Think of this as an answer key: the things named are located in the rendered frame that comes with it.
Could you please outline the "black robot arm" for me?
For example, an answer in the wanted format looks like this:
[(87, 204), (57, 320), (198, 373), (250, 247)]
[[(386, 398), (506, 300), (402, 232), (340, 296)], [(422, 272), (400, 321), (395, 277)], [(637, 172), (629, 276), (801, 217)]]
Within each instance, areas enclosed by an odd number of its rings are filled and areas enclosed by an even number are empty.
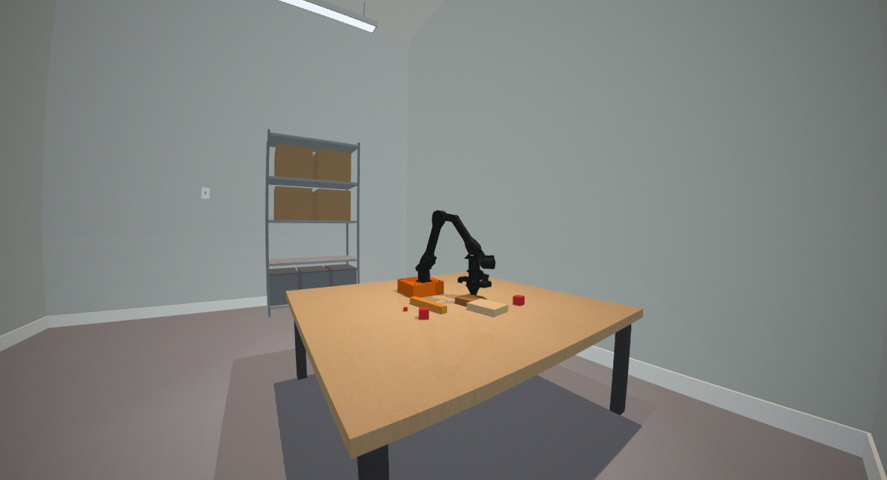
[(479, 269), (480, 266), (482, 267), (482, 269), (496, 268), (495, 257), (484, 255), (484, 251), (482, 251), (481, 245), (472, 238), (472, 236), (468, 232), (468, 229), (464, 227), (463, 222), (460, 220), (459, 217), (457, 217), (457, 215), (448, 214), (445, 211), (435, 211), (432, 217), (433, 228), (430, 233), (430, 240), (428, 241), (427, 249), (425, 249), (424, 255), (419, 260), (419, 264), (417, 265), (417, 267), (415, 267), (416, 271), (418, 271), (417, 282), (432, 282), (430, 280), (430, 269), (433, 267), (435, 259), (437, 259), (437, 257), (434, 256), (435, 245), (437, 245), (441, 227), (446, 221), (452, 222), (457, 229), (457, 232), (462, 235), (466, 250), (468, 250), (469, 253), (469, 255), (464, 257), (465, 259), (468, 259), (468, 268)]

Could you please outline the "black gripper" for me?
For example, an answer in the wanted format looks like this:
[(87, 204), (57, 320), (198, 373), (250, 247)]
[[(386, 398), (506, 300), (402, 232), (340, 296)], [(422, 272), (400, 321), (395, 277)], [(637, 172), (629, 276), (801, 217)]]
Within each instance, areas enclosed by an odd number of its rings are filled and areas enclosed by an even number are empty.
[(468, 268), (468, 277), (459, 277), (457, 279), (457, 283), (466, 282), (466, 286), (468, 287), (470, 294), (474, 294), (475, 296), (477, 296), (477, 292), (480, 287), (491, 287), (491, 281), (481, 281), (482, 279), (480, 278), (480, 272), (482, 272), (481, 269)]

